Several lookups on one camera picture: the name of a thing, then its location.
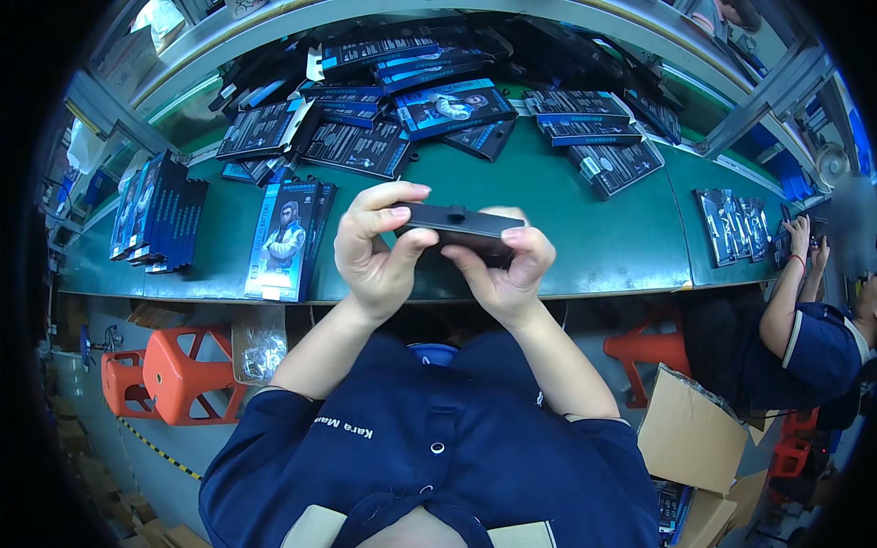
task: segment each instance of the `navy polo shirt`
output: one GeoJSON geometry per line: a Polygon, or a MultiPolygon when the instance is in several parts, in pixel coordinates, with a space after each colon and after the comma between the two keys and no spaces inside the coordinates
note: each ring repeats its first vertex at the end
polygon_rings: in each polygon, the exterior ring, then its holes
{"type": "Polygon", "coordinates": [[[870,353],[844,307],[799,302],[783,359],[767,349],[754,318],[738,351],[741,394],[749,409],[813,409],[842,395],[870,353]]]}
{"type": "Polygon", "coordinates": [[[548,522],[556,546],[653,547],[658,501],[621,419],[542,409],[443,367],[373,367],[324,402],[282,389],[247,404],[204,475],[214,546],[280,546],[310,505],[346,516],[354,547],[419,505],[470,548],[548,522]]]}

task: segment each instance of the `collar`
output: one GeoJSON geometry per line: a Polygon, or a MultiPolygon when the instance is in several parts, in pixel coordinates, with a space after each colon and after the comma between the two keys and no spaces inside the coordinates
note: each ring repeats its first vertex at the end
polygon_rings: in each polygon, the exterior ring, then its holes
{"type": "Polygon", "coordinates": [[[856,339],[856,346],[859,348],[859,356],[862,358],[862,365],[865,365],[869,359],[871,359],[871,349],[868,348],[868,341],[865,340],[865,336],[859,332],[859,328],[856,327],[856,324],[850,321],[850,318],[844,316],[844,326],[846,329],[850,330],[852,333],[852,337],[856,339]]]}
{"type": "MultiPolygon", "coordinates": [[[[311,504],[283,538],[281,548],[330,548],[347,516],[311,504]]],[[[524,523],[488,530],[494,548],[557,548],[549,522],[524,523]]]]}

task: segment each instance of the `cartoon character illustration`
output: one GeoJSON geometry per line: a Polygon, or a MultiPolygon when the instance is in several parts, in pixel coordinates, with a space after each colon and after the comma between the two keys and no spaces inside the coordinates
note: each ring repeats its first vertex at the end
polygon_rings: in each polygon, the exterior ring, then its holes
{"type": "Polygon", "coordinates": [[[347,166],[363,166],[363,167],[372,167],[374,162],[372,162],[369,158],[357,158],[356,156],[350,155],[350,158],[347,159],[347,166]]]}
{"type": "Polygon", "coordinates": [[[489,104],[488,99],[481,94],[473,94],[465,97],[449,96],[439,93],[430,93],[425,103],[411,104],[408,112],[415,122],[448,118],[451,120],[468,120],[472,113],[489,104]]]}
{"type": "Polygon", "coordinates": [[[265,272],[281,272],[292,266],[292,260],[304,246],[304,228],[298,223],[298,202],[290,201],[280,208],[280,225],[265,240],[259,258],[265,261],[265,272]]]}

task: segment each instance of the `box flap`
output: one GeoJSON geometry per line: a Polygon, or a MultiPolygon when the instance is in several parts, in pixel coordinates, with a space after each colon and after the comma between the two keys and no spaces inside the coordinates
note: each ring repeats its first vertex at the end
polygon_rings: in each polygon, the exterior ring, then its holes
{"type": "Polygon", "coordinates": [[[649,473],[727,494],[743,457],[746,431],[665,369],[658,370],[637,445],[649,473]]]}
{"type": "Polygon", "coordinates": [[[731,514],[730,527],[745,527],[752,520],[752,514],[755,513],[755,507],[759,505],[761,491],[764,490],[765,481],[767,481],[767,470],[756,472],[738,478],[731,491],[725,499],[737,503],[734,513],[731,514]]]}
{"type": "Polygon", "coordinates": [[[709,548],[725,530],[737,503],[698,490],[691,499],[688,517],[676,548],[709,548]]]}

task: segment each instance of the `plastic bag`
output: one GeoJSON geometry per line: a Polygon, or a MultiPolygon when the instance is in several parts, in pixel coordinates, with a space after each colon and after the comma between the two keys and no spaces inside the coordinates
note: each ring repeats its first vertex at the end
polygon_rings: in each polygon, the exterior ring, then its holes
{"type": "Polygon", "coordinates": [[[232,351],[239,356],[242,375],[267,384],[274,376],[281,360],[286,357],[285,308],[282,306],[235,307],[232,322],[232,351]]]}

